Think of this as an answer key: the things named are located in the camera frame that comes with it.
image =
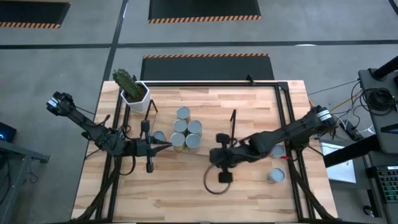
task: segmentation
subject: gray concrete floor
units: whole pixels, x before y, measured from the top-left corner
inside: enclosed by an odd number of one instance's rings
[[[109,44],[122,0],[72,1],[59,30],[3,29],[0,45]],[[259,0],[261,21],[147,24],[148,0],[130,1],[120,43],[225,42],[281,40],[383,40],[398,37],[398,17],[388,0]],[[277,80],[305,80],[308,93],[357,79],[360,69],[379,67],[396,56],[398,45],[318,47],[195,47],[118,49],[113,69],[139,77],[148,54],[269,53]],[[77,105],[94,111],[109,49],[0,50],[0,121],[18,129],[16,144],[51,155],[33,164],[38,183],[26,183],[13,223],[62,222],[70,218],[87,141],[81,129],[45,109],[54,91],[73,95]],[[310,98],[329,108],[349,98],[353,85]],[[358,129],[371,125],[358,110]],[[384,223],[362,213],[366,194],[333,189],[340,218]]]

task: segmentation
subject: potted cactus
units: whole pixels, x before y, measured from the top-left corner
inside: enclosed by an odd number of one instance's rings
[[[121,96],[132,111],[145,113],[150,103],[150,92],[145,83],[131,77],[124,69],[115,70],[114,81],[122,88]]]

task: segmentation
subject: keyboard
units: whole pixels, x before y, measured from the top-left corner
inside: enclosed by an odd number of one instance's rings
[[[376,168],[376,183],[384,203],[398,203],[398,166]]]

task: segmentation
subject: tin can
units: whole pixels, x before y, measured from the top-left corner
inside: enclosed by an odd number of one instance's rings
[[[182,133],[184,136],[188,134],[188,124],[184,119],[178,119],[174,121],[173,130],[175,133]]]
[[[274,159],[279,159],[282,156],[285,156],[285,147],[281,146],[281,145],[276,145],[271,153],[269,154],[269,156],[271,156]]]
[[[158,140],[166,141],[166,136],[164,135],[163,131],[155,131],[152,136]]]
[[[182,106],[177,110],[177,118],[184,119],[189,123],[191,121],[191,111],[186,106]]]
[[[267,174],[267,181],[271,184],[276,184],[284,181],[285,173],[280,168],[272,169],[271,172]]]
[[[201,122],[197,120],[193,120],[188,124],[188,133],[189,134],[197,134],[201,137]]]
[[[200,150],[201,139],[197,134],[189,134],[185,139],[188,151],[197,153]]]
[[[182,152],[185,149],[185,136],[182,133],[174,133],[170,137],[170,142],[176,152]]]

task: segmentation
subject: can lid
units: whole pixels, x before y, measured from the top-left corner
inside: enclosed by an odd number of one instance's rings
[[[274,156],[284,156],[285,155],[285,148],[281,145],[276,145],[272,149],[272,155]]]
[[[185,142],[188,147],[196,148],[200,146],[200,137],[197,134],[189,134]]]
[[[158,140],[164,141],[166,140],[165,135],[163,131],[155,131],[152,136]]]
[[[174,133],[170,137],[170,141],[173,146],[182,146],[185,142],[185,136],[182,133]]]
[[[191,133],[200,133],[201,131],[201,122],[194,120],[189,122],[188,124],[188,131],[190,131]]]
[[[182,106],[177,110],[177,117],[179,119],[186,119],[189,118],[189,108],[187,108],[186,106]]]
[[[176,132],[184,132],[185,130],[187,130],[187,122],[183,119],[178,119],[176,121],[174,121],[173,124],[173,129]]]
[[[282,182],[285,179],[285,173],[280,168],[275,168],[271,171],[271,177],[275,182]]]

